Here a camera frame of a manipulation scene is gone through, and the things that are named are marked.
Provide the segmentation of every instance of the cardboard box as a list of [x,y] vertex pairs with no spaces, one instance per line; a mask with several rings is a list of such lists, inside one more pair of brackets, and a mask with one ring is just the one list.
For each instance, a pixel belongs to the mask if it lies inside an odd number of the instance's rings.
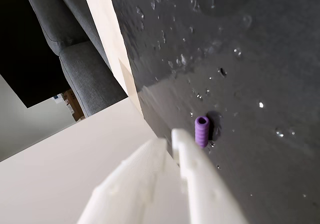
[[75,121],[78,121],[81,117],[84,116],[81,106],[76,99],[72,89],[65,91],[63,93],[63,98]]

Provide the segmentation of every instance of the purple ribbed cylinder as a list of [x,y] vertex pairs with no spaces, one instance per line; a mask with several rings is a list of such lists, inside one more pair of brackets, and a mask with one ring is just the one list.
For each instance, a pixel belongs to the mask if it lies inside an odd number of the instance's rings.
[[209,126],[210,122],[209,119],[205,116],[199,116],[195,120],[195,142],[201,148],[205,148],[208,145],[209,141]]

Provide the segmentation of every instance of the sofa cushion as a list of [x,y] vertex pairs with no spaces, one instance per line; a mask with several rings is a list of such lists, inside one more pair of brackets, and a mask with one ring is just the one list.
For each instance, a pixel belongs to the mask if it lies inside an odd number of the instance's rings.
[[93,21],[87,0],[64,0],[68,8],[71,10],[75,18],[78,20],[91,42],[102,56],[105,63],[110,68],[105,50],[102,46],[96,25]]
[[91,116],[127,97],[91,41],[60,52],[64,75],[85,116]]
[[29,0],[52,51],[87,41],[88,37],[63,0]]

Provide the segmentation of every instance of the dark gray table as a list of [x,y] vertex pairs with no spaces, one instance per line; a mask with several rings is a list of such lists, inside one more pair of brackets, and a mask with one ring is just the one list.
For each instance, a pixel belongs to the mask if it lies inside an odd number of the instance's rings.
[[251,223],[320,223],[320,0],[112,2],[155,133],[208,114]]

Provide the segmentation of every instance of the hole in purple cylinder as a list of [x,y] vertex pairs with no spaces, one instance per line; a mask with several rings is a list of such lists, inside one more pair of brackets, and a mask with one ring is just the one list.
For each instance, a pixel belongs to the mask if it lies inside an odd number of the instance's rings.
[[199,122],[199,124],[206,124],[207,121],[201,117],[201,118],[199,118],[198,122]]

